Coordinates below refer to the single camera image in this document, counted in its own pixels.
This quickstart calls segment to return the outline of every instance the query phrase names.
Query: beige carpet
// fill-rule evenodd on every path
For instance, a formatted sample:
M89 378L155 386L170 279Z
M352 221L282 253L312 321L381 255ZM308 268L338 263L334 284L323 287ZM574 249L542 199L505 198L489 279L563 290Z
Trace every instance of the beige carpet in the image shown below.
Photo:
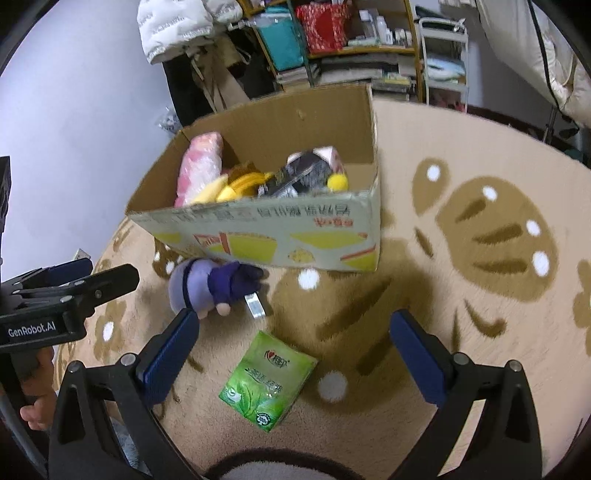
M476 362L519 359L533 391L547 472L591 411L591 172L483 119L375 100L382 177L376 273L271 269L271 314L210 316L155 410L210 479L384 479L423 432L422 400L388 339L400 307ZM124 221L97 269L129 262L136 292L97 310L68 362L115 362L171 320L178 254ZM258 329L320 359L283 423L264 433L217 395ZM473 410L448 468L475 426Z

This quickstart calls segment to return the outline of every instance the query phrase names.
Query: fabric bag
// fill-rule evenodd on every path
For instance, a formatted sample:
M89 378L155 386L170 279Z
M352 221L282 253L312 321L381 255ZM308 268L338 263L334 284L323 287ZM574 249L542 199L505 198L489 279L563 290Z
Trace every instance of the fabric bag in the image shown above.
M348 5L300 5L295 14L304 27L310 53L340 50L347 44L345 22L350 17Z
M254 22L278 72L304 64L296 26L288 8L269 7L264 14L257 15Z

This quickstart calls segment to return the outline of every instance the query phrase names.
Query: purple plush toy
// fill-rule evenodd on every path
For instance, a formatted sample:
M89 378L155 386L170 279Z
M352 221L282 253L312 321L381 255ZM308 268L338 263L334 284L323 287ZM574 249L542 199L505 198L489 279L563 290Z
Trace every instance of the purple plush toy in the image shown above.
M231 303L260 290L262 276L261 268L240 262L220 266L208 258L185 260L170 276L170 307L175 314L185 307L192 308L199 319L214 307L226 316Z

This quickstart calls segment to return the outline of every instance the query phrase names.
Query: blue gripper pad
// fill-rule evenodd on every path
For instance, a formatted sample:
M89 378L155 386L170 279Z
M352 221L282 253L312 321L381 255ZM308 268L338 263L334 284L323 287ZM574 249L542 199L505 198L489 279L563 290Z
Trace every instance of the blue gripper pad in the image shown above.
M92 272L90 258L79 258L68 263L62 263L48 268L48 286L57 287L79 278L87 277Z
M443 371L399 310L390 317L390 339L425 401L441 407L447 398Z
M160 335L155 335L139 354L136 377L144 403L162 403L199 337L199 320L194 310L183 309Z

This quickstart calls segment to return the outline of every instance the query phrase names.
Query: white rack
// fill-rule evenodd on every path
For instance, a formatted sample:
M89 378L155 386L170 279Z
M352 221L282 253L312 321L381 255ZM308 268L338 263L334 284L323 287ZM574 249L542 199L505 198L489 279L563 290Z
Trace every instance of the white rack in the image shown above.
M423 76L425 79L427 104L429 104L429 87L442 90L451 90L452 92L459 92L461 94L462 102L465 111L468 107L468 32L466 26L462 22L454 22L444 18L422 18L418 22L419 34L421 35L421 43L423 46L423 61L425 62L423 68ZM462 46L462 53L460 59L464 62L466 69L466 83L456 82L442 82L441 80L433 80L429 78L427 67L427 46L426 38L435 38L437 40L447 40L457 42Z

